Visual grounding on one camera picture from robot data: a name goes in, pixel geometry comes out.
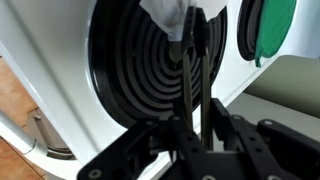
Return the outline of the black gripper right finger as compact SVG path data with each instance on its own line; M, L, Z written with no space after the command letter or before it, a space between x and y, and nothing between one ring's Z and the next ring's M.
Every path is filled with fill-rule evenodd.
M194 29L195 48L201 61L201 142L207 150L213 149L213 134L210 124L210 72L207 43L208 25L201 8L196 9Z

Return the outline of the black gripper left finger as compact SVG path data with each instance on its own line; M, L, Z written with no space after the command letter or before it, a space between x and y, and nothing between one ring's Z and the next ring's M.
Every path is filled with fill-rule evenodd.
M184 118L190 129L193 129L192 120L192 84L191 84L191 67L190 67L190 56L188 55L188 49L193 49L193 27L196 17L196 7L189 6L187 8L182 41L181 41L181 54L182 54L182 96L184 104Z

